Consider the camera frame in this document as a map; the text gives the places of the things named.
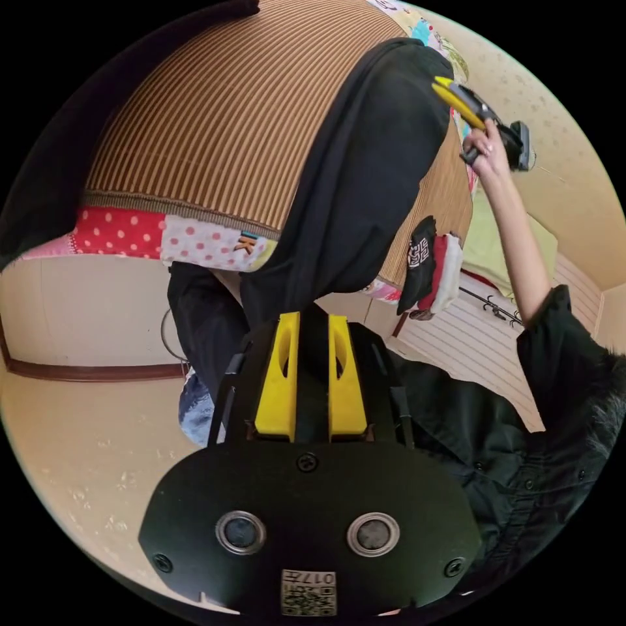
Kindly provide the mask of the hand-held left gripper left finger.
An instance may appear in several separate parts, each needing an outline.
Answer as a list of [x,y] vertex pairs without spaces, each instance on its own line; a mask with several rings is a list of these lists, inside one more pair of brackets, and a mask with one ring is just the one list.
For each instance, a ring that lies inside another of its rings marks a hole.
[[297,416],[300,313],[280,316],[254,426],[261,436],[293,436]]

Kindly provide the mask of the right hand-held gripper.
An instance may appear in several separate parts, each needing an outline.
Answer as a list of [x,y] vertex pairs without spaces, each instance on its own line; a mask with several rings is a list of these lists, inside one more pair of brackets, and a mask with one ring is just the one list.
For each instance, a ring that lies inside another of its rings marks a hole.
[[443,76],[435,76],[431,87],[471,129],[486,130],[485,121],[491,119],[503,142],[508,165],[514,166],[514,130],[510,125],[506,125],[481,97],[453,79]]

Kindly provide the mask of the person's right hand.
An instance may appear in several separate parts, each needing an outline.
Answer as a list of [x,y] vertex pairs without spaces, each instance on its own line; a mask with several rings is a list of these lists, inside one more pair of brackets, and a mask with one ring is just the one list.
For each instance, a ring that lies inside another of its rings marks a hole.
[[498,127],[493,119],[484,122],[484,128],[474,128],[463,141],[467,156],[476,153],[471,167],[478,175],[501,174],[507,170],[508,161]]

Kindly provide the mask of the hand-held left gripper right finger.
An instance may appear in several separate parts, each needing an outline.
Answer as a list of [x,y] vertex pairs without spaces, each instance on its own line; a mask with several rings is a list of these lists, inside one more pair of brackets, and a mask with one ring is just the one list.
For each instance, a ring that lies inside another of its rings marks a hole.
[[368,427],[348,320],[328,317],[328,419],[331,436],[362,436]]

